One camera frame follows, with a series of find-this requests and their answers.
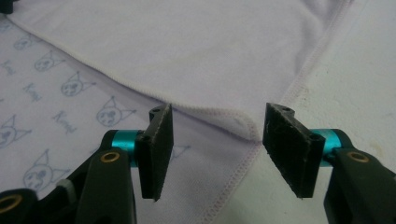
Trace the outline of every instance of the cloth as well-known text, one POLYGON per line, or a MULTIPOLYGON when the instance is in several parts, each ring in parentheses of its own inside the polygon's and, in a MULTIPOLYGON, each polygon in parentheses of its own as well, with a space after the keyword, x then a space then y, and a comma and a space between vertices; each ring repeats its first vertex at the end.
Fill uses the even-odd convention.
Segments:
POLYGON ((10 19, 148 96, 250 140, 349 1, 20 1, 10 19))
POLYGON ((158 202, 133 173, 138 222, 213 221, 255 158, 265 103, 309 71, 348 4, 19 1, 9 18, 29 34, 0 25, 0 190, 43 197, 160 100, 176 145, 158 202))
MULTIPOLYGON (((6 19, 0 27, 7 27, 0 33, 0 192, 29 188, 43 198, 91 156, 106 131, 146 130, 150 109, 161 102, 6 19)), ((177 111, 174 132, 158 202, 142 199, 132 169, 138 223, 212 221, 259 148, 177 111)))

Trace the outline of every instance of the teal cylindrical joint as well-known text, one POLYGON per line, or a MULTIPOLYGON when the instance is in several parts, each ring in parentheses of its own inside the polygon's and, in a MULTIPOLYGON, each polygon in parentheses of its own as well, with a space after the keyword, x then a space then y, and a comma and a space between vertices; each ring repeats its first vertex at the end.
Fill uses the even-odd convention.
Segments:
POLYGON ((137 167, 134 157, 134 140, 138 133, 138 130, 118 130, 116 134, 114 134, 113 142, 111 143, 111 146, 119 147, 120 149, 128 152, 131 167, 137 167))
POLYGON ((324 160, 324 158, 329 156, 335 148, 342 147, 340 138, 332 129, 311 129, 310 131, 312 133, 320 134, 324 138, 326 138, 326 142, 324 143, 322 161, 320 163, 320 166, 331 166, 328 162, 326 162, 324 160))

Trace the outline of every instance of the brass screw hole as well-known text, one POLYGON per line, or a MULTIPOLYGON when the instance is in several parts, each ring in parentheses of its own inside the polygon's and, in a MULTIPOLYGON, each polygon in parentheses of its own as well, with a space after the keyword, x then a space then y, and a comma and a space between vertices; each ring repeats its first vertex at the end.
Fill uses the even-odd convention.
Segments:
POLYGON ((348 152, 347 153, 348 157, 354 161, 359 161, 359 162, 368 162, 369 158, 364 156, 363 154, 359 152, 348 152))
POLYGON ((118 152, 107 152, 105 155, 103 155, 100 160, 102 162, 108 163, 108 162, 113 162, 118 160, 120 157, 120 153, 118 152))
POLYGON ((0 199, 0 214, 12 210, 16 206, 18 206, 18 204, 20 204, 21 201, 22 201, 22 196, 20 194, 8 195, 7 197, 0 199))

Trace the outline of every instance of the white fabric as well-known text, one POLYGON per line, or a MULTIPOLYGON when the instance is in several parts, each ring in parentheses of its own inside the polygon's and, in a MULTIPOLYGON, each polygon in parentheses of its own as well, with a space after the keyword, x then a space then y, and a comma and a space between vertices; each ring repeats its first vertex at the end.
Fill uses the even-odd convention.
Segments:
POLYGON ((20 1, 10 18, 83 63, 246 139, 347 0, 20 1))
MULTIPOLYGON (((99 147, 106 131, 145 130, 149 110, 161 104, 3 18, 0 39, 0 192, 29 188, 43 198, 99 147)), ((158 202, 142 199, 133 169, 138 223, 212 221, 258 150, 177 111, 174 128, 158 202)))

